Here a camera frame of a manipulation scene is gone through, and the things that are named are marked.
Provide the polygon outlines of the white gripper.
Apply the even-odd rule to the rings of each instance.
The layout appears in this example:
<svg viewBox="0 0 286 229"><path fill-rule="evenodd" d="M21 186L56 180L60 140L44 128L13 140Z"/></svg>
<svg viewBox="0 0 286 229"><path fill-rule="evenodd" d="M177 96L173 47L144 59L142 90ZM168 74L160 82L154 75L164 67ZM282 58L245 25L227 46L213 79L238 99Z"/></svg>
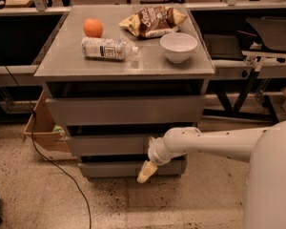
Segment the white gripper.
<svg viewBox="0 0 286 229"><path fill-rule="evenodd" d="M162 137L149 138L148 158L150 161L143 163L138 174L136 181L139 183L145 183L157 171L157 166L162 166L169 162L169 159L166 157L166 148Z"/></svg>

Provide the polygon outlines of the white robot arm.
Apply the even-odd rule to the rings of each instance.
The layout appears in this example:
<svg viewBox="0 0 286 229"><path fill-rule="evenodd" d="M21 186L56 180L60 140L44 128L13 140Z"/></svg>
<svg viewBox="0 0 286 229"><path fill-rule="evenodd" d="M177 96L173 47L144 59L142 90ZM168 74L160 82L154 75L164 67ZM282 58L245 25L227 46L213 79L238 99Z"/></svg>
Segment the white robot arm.
<svg viewBox="0 0 286 229"><path fill-rule="evenodd" d="M137 181L146 182L173 158L201 152L248 162L243 229L286 229L286 121L271 127L203 133L171 128L149 140Z"/></svg>

